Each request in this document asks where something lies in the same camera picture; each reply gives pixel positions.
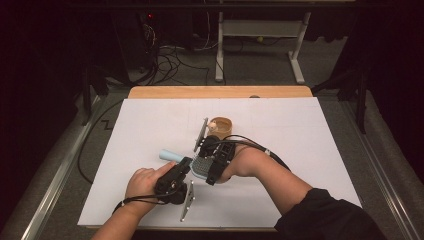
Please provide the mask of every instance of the person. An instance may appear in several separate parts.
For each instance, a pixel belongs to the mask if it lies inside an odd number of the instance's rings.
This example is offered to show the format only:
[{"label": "person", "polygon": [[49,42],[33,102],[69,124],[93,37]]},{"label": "person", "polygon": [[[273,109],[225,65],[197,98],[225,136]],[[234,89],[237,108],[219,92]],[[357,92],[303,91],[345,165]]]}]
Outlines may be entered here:
[{"label": "person", "polygon": [[[125,197],[153,195],[158,178],[174,165],[170,162],[157,170],[137,170]],[[332,198],[325,189],[313,188],[260,150],[238,145],[220,183],[232,176],[256,177],[262,183],[281,213],[275,225],[281,239],[386,239],[362,208]],[[154,207],[152,203],[130,202],[118,208],[92,239],[131,239],[142,217]]]}]

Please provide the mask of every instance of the white paper sheet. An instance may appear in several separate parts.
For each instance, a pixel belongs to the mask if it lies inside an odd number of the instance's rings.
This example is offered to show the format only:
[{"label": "white paper sheet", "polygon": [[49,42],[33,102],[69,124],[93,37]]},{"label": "white paper sheet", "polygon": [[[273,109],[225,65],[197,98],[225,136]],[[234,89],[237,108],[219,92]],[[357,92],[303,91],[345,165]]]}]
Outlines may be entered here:
[{"label": "white paper sheet", "polygon": [[[127,99],[124,101],[78,225],[100,226],[124,197],[141,167],[158,168],[165,148],[193,156],[203,119],[227,117],[233,134],[276,153],[293,173],[336,199],[360,202],[316,98]],[[155,207],[140,222],[159,228],[272,228],[279,212],[254,178],[210,186],[194,181],[196,200],[184,222],[183,205]]]}]

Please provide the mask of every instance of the sleeve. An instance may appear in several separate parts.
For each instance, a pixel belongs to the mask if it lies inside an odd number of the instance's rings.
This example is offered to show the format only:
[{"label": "sleeve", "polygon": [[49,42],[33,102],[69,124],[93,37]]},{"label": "sleeve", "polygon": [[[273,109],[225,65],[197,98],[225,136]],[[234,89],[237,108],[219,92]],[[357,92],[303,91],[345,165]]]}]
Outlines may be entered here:
[{"label": "sleeve", "polygon": [[275,229],[283,239],[386,239],[362,208],[317,188],[284,214]]}]

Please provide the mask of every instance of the light blue tube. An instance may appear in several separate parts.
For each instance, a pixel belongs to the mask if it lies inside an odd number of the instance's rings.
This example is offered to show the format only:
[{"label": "light blue tube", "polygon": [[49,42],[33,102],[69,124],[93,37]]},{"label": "light blue tube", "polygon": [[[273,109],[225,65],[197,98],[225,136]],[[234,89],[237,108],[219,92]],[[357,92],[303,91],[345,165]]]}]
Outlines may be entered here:
[{"label": "light blue tube", "polygon": [[184,156],[181,156],[166,149],[162,149],[159,152],[159,158],[162,160],[176,161],[177,163],[179,163],[181,162],[181,160],[183,160]]}]

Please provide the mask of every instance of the person's left arm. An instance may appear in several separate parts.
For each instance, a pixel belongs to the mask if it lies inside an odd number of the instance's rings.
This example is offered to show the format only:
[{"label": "person's left arm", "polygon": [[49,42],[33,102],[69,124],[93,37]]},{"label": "person's left arm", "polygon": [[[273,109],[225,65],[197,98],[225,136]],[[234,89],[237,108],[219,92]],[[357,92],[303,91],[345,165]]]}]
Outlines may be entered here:
[{"label": "person's left arm", "polygon": [[[157,180],[167,173],[174,165],[175,162],[170,162],[157,170],[151,168],[141,168],[137,170],[128,183],[125,198],[154,195],[154,187]],[[145,200],[158,202],[158,200],[154,198]],[[92,239],[131,239],[140,220],[155,206],[156,204],[154,203],[137,201],[125,204],[113,213]]]}]

